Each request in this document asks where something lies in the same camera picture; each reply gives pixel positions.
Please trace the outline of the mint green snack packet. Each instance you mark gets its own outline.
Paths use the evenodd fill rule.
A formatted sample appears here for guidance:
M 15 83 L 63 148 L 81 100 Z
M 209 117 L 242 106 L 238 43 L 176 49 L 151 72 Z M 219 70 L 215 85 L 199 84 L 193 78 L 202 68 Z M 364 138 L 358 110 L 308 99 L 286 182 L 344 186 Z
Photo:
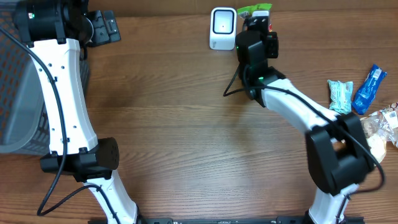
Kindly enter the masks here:
M 340 114 L 352 112 L 351 98 L 353 94 L 353 82 L 341 82 L 327 80 L 330 89 L 331 103 L 329 109 Z

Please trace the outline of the blue snack bar wrapper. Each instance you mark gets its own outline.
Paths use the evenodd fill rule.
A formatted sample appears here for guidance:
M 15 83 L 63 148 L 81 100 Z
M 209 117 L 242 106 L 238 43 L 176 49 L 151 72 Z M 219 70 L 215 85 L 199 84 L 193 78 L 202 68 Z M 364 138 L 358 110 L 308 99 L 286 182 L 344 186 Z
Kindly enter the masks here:
M 387 72 L 384 72 L 382 68 L 376 64 L 372 65 L 367 78 L 355 93 L 354 100 L 352 102 L 352 106 L 356 110 L 357 114 L 364 115 L 365 112 L 367 112 L 386 75 Z

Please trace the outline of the beige foil snack pouch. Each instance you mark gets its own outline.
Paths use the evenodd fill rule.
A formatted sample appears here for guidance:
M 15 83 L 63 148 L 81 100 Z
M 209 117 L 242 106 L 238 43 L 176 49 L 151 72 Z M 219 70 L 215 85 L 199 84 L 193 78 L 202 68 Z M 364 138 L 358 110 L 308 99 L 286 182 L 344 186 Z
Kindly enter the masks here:
M 397 147 L 397 102 L 360 120 L 371 154 L 381 163 L 387 153 L 387 143 Z

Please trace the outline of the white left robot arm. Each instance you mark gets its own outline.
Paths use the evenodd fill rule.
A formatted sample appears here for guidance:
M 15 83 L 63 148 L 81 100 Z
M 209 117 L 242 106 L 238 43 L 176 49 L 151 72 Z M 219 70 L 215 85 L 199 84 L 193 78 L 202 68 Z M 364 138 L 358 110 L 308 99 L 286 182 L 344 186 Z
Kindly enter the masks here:
M 88 48 L 121 40 L 114 13 L 90 11 L 87 1 L 19 1 L 13 23 L 17 44 L 34 61 L 49 121 L 41 169 L 70 175 L 90 190 L 106 223 L 137 223 L 138 207 L 118 173 L 118 144 L 94 132 L 80 76 Z

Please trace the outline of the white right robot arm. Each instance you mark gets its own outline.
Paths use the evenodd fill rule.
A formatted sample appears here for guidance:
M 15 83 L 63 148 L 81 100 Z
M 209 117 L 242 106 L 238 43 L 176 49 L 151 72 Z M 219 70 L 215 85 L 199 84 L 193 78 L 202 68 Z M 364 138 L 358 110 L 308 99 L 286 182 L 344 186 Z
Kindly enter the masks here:
M 308 171 L 317 186 L 312 206 L 294 223 L 364 223 L 363 218 L 345 216 L 349 200 L 365 191 L 359 187 L 377 169 L 385 174 L 372 155 L 359 118 L 340 115 L 305 96 L 274 67 L 270 58 L 278 56 L 278 37 L 269 30 L 269 16 L 248 16 L 235 44 L 239 66 L 235 73 L 242 91 L 262 107 L 279 113 L 305 137 Z

